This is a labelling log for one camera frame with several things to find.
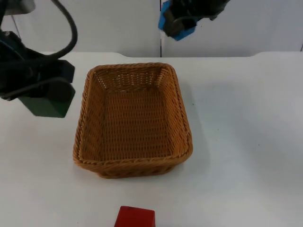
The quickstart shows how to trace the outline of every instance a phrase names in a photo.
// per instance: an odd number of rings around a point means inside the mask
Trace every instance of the basket rim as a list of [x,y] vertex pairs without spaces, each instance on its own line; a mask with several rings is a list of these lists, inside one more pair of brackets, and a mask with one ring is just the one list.
[[115,64],[115,69],[117,68],[128,68],[128,67],[140,67],[140,68],[146,68],[146,67],[152,67],[152,66],[158,66],[161,68],[166,68],[168,70],[171,70],[173,73],[173,77],[174,77],[174,88],[176,90],[176,94],[178,97],[178,105],[179,105],[179,109],[181,112],[181,117],[182,117],[182,122],[183,122],[183,127],[185,129],[185,133],[186,133],[186,143],[187,143],[187,150],[184,151],[184,153],[179,154],[179,155],[169,155],[169,156],[165,156],[165,157],[145,157],[145,158],[129,158],[129,159],[112,159],[112,160],[105,160],[105,161],[96,161],[96,160],[88,160],[88,159],[83,159],[80,156],[80,148],[81,148],[81,142],[82,142],[82,126],[85,125],[86,123],[86,113],[87,113],[87,109],[88,109],[88,105],[87,105],[87,100],[90,98],[90,83],[91,83],[91,79],[90,77],[92,77],[92,75],[100,69],[106,69],[109,66],[113,66],[113,65],[98,65],[94,68],[92,68],[87,75],[86,81],[85,81],[85,85],[84,87],[88,87],[88,91],[87,91],[87,95],[85,96],[85,89],[83,91],[82,94],[82,103],[81,103],[81,111],[80,111],[80,117],[79,117],[79,121],[78,121],[78,127],[76,130],[76,136],[75,136],[75,143],[74,143],[74,147],[73,147],[73,159],[75,161],[75,163],[81,165],[91,165],[91,166],[107,166],[107,165],[113,165],[113,164],[126,164],[126,163],[140,163],[140,162],[157,162],[157,161],[163,161],[166,160],[167,162],[171,162],[172,165],[177,165],[178,163],[182,163],[185,159],[187,159],[193,151],[193,145],[192,145],[192,137],[191,137],[191,131],[189,128],[189,124],[188,124],[188,120],[187,120],[187,115],[185,112],[185,107],[182,101],[182,96],[181,96],[181,91],[179,88],[179,84],[178,84],[178,78],[177,78],[177,74],[175,69],[167,64],[167,63],[162,63],[162,62],[151,62],[151,63],[130,63],[130,64]]

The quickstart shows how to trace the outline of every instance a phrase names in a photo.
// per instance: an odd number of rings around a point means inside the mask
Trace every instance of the white tabletop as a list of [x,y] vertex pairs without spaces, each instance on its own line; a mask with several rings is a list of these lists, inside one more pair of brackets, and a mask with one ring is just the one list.
[[[303,53],[245,58],[127,58],[74,52],[76,95],[64,119],[0,100],[0,225],[113,227],[122,205],[157,227],[303,223]],[[194,152],[166,175],[108,180],[74,165],[89,69],[160,61],[177,72]]]

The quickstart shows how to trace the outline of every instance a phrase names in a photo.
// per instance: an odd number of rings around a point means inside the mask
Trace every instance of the woven basket wall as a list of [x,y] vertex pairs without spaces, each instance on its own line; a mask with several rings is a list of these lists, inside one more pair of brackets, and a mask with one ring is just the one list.
[[104,178],[158,175],[192,150],[170,65],[104,65],[88,73],[73,149],[77,165]]

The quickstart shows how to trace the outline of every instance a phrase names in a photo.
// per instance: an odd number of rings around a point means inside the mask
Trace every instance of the red block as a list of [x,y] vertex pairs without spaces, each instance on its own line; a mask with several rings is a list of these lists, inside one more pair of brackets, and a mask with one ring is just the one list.
[[115,227],[156,227],[155,212],[135,207],[120,207]]

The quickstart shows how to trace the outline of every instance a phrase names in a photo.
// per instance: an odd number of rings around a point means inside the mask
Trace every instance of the wicker basket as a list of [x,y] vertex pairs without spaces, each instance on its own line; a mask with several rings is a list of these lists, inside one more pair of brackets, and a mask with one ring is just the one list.
[[86,78],[73,159],[104,178],[164,174],[192,153],[175,70],[104,65]]

